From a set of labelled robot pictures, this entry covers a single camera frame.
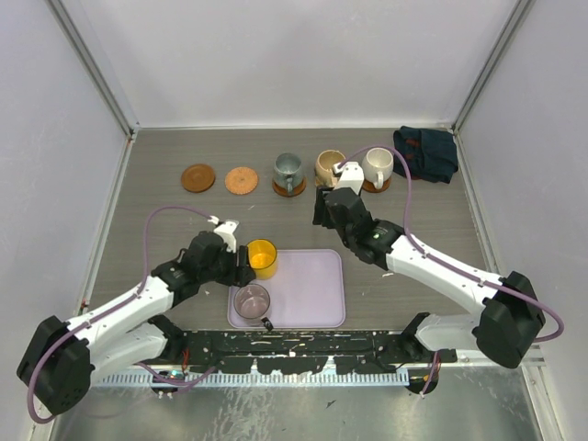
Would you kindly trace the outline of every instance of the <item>beige mug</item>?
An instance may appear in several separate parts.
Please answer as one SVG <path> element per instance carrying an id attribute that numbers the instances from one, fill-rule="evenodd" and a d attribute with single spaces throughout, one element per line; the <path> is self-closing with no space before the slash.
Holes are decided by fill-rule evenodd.
<path id="1" fill-rule="evenodd" d="M 376 147 L 367 152 L 361 168 L 364 170 L 366 180 L 380 190 L 384 187 L 384 182 L 392 176 L 394 157 L 388 150 Z"/>
<path id="2" fill-rule="evenodd" d="M 334 187 L 339 178 L 333 174 L 333 166 L 345 160 L 345 155 L 337 150 L 325 150 L 319 154 L 314 165 L 317 186 Z"/>

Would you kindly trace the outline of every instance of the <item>white mug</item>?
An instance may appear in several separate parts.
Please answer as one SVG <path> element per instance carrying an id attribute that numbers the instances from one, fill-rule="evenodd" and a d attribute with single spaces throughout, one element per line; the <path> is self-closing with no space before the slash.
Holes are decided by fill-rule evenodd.
<path id="1" fill-rule="evenodd" d="M 380 190 L 384 186 L 394 168 L 394 156 L 386 149 L 376 147 L 367 152 L 366 157 L 361 163 L 364 170 L 364 177 L 371 182 L 374 187 Z"/>

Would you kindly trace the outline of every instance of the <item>white mug handle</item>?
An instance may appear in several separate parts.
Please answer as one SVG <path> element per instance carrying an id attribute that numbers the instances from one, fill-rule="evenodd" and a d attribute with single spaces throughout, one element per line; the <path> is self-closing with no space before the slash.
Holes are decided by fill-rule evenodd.
<path id="1" fill-rule="evenodd" d="M 374 187 L 378 190 L 384 187 L 384 174 L 382 172 L 378 172 L 378 181 L 374 183 Z"/>

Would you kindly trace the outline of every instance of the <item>dark cloth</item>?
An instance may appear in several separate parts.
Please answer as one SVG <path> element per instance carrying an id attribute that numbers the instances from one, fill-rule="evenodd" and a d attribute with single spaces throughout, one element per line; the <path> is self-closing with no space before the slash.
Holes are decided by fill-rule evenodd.
<path id="1" fill-rule="evenodd" d="M 394 132 L 394 146 L 413 178 L 449 184 L 458 170 L 458 147 L 447 131 L 403 126 Z M 400 161 L 394 161 L 394 172 L 406 177 Z"/>

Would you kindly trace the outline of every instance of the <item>orange coaster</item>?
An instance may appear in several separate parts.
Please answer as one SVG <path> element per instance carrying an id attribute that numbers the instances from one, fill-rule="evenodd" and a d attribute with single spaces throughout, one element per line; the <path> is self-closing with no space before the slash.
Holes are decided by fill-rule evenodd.
<path id="1" fill-rule="evenodd" d="M 297 187 L 294 187 L 292 189 L 291 195 L 288 194 L 288 191 L 285 188 L 282 188 L 278 184 L 276 184 L 276 181 L 274 181 L 273 179 L 272 188 L 274 188 L 274 191 L 278 193 L 280 196 L 283 196 L 284 198 L 294 198 L 295 196 L 302 193 L 304 191 L 304 188 L 306 188 L 306 176 L 304 176 L 304 179 L 302 179 L 302 182 L 300 182 Z"/>
<path id="2" fill-rule="evenodd" d="M 182 187 L 192 193 L 201 193 L 212 187 L 216 176 L 210 165 L 190 165 L 182 174 Z"/>
<path id="3" fill-rule="evenodd" d="M 233 168 L 224 179 L 224 185 L 234 195 L 251 193 L 257 187 L 257 182 L 257 173 L 249 167 Z"/>
<path id="4" fill-rule="evenodd" d="M 364 190 L 366 190 L 368 193 L 381 193 L 382 191 L 386 191 L 388 189 L 388 187 L 390 186 L 391 180 L 392 180 L 391 177 L 389 177 L 387 180 L 385 180 L 384 185 L 382 186 L 381 189 L 375 188 L 374 185 L 369 181 L 364 181 L 364 183 L 361 187 Z"/>

